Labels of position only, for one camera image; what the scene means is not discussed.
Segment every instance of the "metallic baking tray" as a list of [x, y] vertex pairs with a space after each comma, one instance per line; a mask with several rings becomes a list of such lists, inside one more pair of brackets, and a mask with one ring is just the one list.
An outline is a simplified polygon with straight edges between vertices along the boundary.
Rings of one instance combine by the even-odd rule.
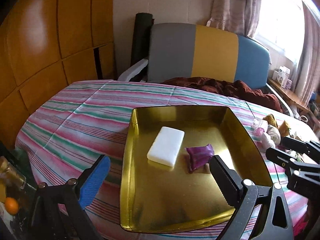
[[[162, 126], [185, 132], [174, 168], [147, 159]], [[188, 173], [185, 147], [208, 143], [243, 179], [272, 185], [257, 147], [230, 108], [195, 105], [133, 109], [123, 158], [121, 227], [139, 233], [174, 233], [227, 221], [234, 208], [224, 199], [208, 164]]]

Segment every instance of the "silver bolt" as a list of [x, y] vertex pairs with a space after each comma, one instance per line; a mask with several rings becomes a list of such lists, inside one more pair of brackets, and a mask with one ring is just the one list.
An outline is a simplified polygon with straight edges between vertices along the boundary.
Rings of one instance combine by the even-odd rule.
[[75, 179], [75, 178], [72, 178], [72, 179], [68, 180], [68, 184], [71, 185], [71, 186], [76, 184], [76, 183], [77, 183], [77, 179]]
[[251, 186], [252, 185], [252, 181], [250, 179], [245, 179], [243, 181], [243, 183], [246, 185], [246, 186]]
[[39, 185], [38, 185], [38, 188], [44, 188], [45, 187], [45, 182], [41, 182], [41, 183], [39, 183]]
[[279, 182], [276, 182], [275, 184], [273, 184], [273, 186], [275, 186], [276, 189], [281, 189], [281, 185]]

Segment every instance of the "brown blanket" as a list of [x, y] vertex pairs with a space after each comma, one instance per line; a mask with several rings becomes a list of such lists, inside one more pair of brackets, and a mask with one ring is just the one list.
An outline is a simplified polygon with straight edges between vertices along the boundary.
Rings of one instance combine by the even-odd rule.
[[164, 81], [162, 84], [178, 87], [199, 89], [226, 97], [242, 99], [244, 101], [264, 106], [282, 113], [278, 98], [272, 94], [263, 94], [260, 89], [252, 90], [244, 82], [237, 80], [234, 83], [219, 81], [213, 78], [177, 77]]

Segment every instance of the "beige curtain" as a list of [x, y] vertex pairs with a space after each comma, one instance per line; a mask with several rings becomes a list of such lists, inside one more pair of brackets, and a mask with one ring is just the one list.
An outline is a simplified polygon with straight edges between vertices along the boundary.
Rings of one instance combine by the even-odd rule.
[[253, 37], [259, 22], [261, 0], [213, 0], [207, 26]]
[[294, 93], [308, 103], [320, 79], [320, 27], [307, 6], [303, 3], [305, 36], [299, 66], [292, 85]]

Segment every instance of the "orange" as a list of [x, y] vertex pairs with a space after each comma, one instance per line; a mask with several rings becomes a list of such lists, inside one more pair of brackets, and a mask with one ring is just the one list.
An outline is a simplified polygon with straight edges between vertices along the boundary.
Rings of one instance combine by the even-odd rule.
[[14, 216], [15, 214], [18, 213], [19, 211], [19, 204], [18, 202], [12, 198], [12, 197], [8, 197], [5, 199], [4, 201], [4, 207], [5, 210], [12, 216]]

